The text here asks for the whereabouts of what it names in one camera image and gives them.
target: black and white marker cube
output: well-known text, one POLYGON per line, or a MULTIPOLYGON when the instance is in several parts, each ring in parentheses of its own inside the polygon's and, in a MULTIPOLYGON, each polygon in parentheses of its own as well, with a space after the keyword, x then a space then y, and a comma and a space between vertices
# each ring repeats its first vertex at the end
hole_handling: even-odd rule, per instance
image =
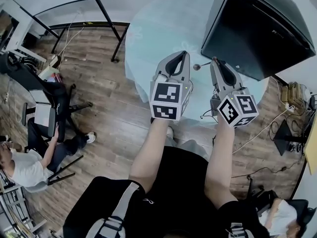
POLYGON ((257 104, 252 95, 227 95, 218 111, 230 127, 245 126, 259 115, 257 104))
POLYGON ((152 117, 180 120, 189 102, 191 89, 191 84, 151 82, 150 107, 152 117))

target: sneaker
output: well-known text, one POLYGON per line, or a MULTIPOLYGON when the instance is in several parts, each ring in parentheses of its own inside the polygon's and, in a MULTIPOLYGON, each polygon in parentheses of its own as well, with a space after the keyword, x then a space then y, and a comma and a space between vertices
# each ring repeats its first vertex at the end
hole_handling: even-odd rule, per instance
POLYGON ((86 134, 86 136, 88 137, 87 144, 91 144, 96 140, 96 134, 93 131, 86 134))
POLYGON ((174 131, 172 129, 171 126, 167 127, 167 133, 166 133, 167 137, 173 138, 174 137, 174 131))

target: round table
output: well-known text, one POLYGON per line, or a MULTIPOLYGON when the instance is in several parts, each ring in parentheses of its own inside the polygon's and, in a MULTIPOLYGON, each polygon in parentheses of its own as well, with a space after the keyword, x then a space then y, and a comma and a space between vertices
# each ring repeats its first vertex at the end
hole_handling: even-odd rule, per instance
MULTIPOLYGON (((195 71, 193 65, 209 58, 201 55, 206 23, 213 0, 154 0, 133 18, 125 40, 126 77, 135 81, 143 102, 149 101, 150 82, 158 63, 168 55, 186 50, 190 55, 190 79, 194 90, 181 122, 188 125, 215 124, 212 117, 200 116, 210 110, 214 87, 209 66, 195 71)), ((243 84, 260 102, 268 78, 256 81, 241 75, 243 84)))

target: laminate floor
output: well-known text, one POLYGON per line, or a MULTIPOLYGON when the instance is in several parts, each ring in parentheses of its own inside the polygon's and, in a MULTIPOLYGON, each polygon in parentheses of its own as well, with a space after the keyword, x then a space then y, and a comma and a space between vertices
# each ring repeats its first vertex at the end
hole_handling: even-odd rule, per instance
MULTIPOLYGON (((120 34, 123 30, 123 27, 119 27, 120 34)), ((70 30, 68 39, 77 31, 78 29, 70 30)), ((65 46, 65 39, 66 32, 57 46, 58 52, 65 46)), ((37 42, 34 51, 50 60, 50 51, 54 43, 54 37, 43 37, 37 42)), ((77 85, 72 103, 88 101, 94 104, 91 108, 74 113, 73 120, 83 132, 95 131, 98 137, 93 144, 87 145, 75 156, 64 160, 63 163, 67 164, 77 156, 84 155, 82 160, 70 168, 70 172, 75 172, 76 176, 59 182, 46 191, 27 194, 30 208, 40 212, 48 220, 48 227, 56 231, 63 225, 67 214, 95 176, 106 176, 111 179, 128 177, 132 161, 150 126, 149 104, 141 101, 134 82, 125 78, 124 43, 118 52, 120 62, 110 62, 116 44, 117 39, 109 28, 87 28, 71 41, 64 54, 64 61, 60 67, 63 82, 67 87, 73 83, 77 85)), ((28 102, 30 106, 34 103, 24 88, 18 83, 8 84, 8 80, 6 75, 0 76, 1 101, 5 98, 8 85, 10 88, 10 105, 2 103, 0 106, 0 132, 9 134, 12 140, 25 146, 27 130, 16 122, 14 110, 16 108, 19 120, 23 103, 28 102), (16 93, 16 107, 13 90, 16 93)), ((273 79, 270 79, 258 107, 260 115, 250 125, 236 129, 234 149, 238 149, 257 135, 283 111, 277 85, 273 79)), ((289 126, 293 118, 298 121, 299 126, 302 125, 300 117, 292 116, 288 120, 289 126)), ((283 119, 284 117, 280 116, 276 121, 281 124, 283 119)), ((174 126, 174 130, 179 142, 195 139, 211 153, 215 126, 174 126)), ((66 136, 71 137, 73 134, 72 131, 67 131, 66 136)), ((277 174, 264 169, 252 175, 255 186, 262 184, 266 190, 274 189, 280 197, 288 198, 299 178, 303 163, 304 159, 301 159, 300 154, 294 152, 280 156, 269 138, 267 129, 233 154, 233 176, 249 174, 262 167, 278 171, 284 166, 290 167, 294 164, 292 168, 277 174)), ((232 179, 232 192, 239 198, 246 196, 248 186, 249 181, 246 177, 232 179)))

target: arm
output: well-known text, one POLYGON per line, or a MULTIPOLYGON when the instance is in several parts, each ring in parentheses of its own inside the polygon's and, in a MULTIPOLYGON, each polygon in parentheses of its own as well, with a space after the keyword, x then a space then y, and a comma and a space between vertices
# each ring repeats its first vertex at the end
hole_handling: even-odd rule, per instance
POLYGON ((45 152, 44 158, 40 161, 43 169, 45 169, 51 163, 51 160, 54 154, 54 149, 57 144, 57 139, 58 139, 58 126, 56 126, 55 135, 54 137, 52 137, 49 143, 49 146, 45 152))
POLYGON ((234 128, 229 127, 218 115, 217 136, 206 172, 205 194, 219 209, 222 205, 237 199, 230 192, 232 175, 232 147, 234 128))
POLYGON ((9 147, 15 149, 17 152, 22 152, 22 145, 18 143, 9 142, 9 147))
POLYGON ((142 185, 149 192, 157 177, 162 159, 168 120, 155 119, 148 135, 132 164, 129 179, 142 185))
POLYGON ((273 217, 274 217, 275 213, 277 212, 278 206, 281 202, 282 202, 282 199, 280 199, 280 198, 274 199, 272 207, 268 213, 267 220, 266 220, 265 225, 264 225, 267 229, 270 229, 272 227, 273 217))

